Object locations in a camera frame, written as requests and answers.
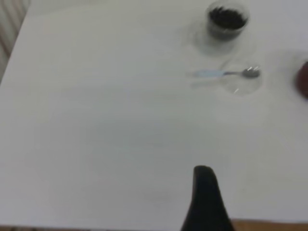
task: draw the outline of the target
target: black handle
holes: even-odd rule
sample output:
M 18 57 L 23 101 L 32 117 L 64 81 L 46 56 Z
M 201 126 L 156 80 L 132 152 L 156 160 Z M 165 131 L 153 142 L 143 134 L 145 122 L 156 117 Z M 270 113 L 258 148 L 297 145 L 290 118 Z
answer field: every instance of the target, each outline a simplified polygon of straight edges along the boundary
M 192 196 L 181 231 L 234 231 L 210 167 L 194 168 Z

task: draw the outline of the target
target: red object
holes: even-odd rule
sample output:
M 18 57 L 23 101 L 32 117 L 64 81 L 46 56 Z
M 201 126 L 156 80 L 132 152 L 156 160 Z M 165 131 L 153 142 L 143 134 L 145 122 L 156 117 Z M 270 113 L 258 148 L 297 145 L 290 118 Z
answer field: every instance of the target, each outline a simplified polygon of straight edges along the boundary
M 296 88 L 299 93 L 308 99 L 308 62 L 306 62 L 297 74 Z

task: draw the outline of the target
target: spoon handle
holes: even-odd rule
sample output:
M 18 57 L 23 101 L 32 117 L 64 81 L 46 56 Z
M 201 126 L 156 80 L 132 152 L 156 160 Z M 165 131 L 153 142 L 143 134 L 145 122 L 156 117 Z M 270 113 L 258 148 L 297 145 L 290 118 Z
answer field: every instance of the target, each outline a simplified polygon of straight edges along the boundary
M 192 74 L 195 78 L 204 78 L 204 77 L 222 77 L 225 75 L 225 71 L 219 70 L 202 70 L 196 71 Z
M 201 70 L 196 71 L 192 74 L 195 78 L 204 78 L 204 77 L 223 77 L 227 75 L 241 75 L 241 72 L 234 71 L 219 71 L 219 70 Z

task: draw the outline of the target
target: black object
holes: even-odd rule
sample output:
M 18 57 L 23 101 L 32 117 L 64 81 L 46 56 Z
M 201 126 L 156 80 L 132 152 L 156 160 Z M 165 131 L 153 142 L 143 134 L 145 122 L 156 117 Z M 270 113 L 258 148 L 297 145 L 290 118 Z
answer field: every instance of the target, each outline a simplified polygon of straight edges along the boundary
M 239 36 L 248 19 L 236 10 L 216 7 L 208 13 L 207 25 L 209 34 L 223 41 L 228 41 Z
M 210 167 L 194 168 L 192 196 L 181 231 L 234 231 Z
M 247 21 L 236 10 L 224 9 L 223 7 L 214 8 L 209 15 L 216 25 L 227 30 L 240 29 Z

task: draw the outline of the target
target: coffee grounds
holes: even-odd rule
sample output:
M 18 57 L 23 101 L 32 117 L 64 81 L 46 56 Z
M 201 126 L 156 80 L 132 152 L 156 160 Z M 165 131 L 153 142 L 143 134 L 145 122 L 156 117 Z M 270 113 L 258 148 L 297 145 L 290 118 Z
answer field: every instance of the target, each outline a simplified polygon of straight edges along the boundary
M 229 30 L 240 29 L 247 22 L 237 11 L 224 9 L 223 7 L 214 8 L 209 15 L 216 25 Z

